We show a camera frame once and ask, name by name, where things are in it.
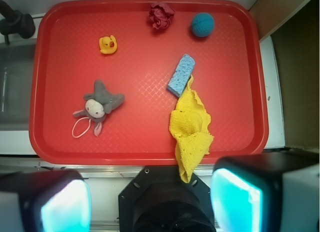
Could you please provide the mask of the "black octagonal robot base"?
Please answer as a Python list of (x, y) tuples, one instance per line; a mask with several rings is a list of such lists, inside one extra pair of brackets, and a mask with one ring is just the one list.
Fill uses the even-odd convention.
[(121, 232), (214, 232), (210, 188), (176, 165), (146, 166), (118, 195)]

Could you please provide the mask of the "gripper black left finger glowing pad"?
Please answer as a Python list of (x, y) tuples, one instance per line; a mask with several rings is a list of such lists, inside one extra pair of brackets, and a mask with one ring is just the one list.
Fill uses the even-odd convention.
[(88, 232), (88, 184), (72, 169), (0, 175), (2, 232)]

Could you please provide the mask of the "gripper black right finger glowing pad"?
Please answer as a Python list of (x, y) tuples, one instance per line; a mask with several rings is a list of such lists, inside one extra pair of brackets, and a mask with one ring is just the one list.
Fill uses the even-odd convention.
[(302, 151), (221, 157), (210, 199), (224, 232), (317, 232), (320, 157)]

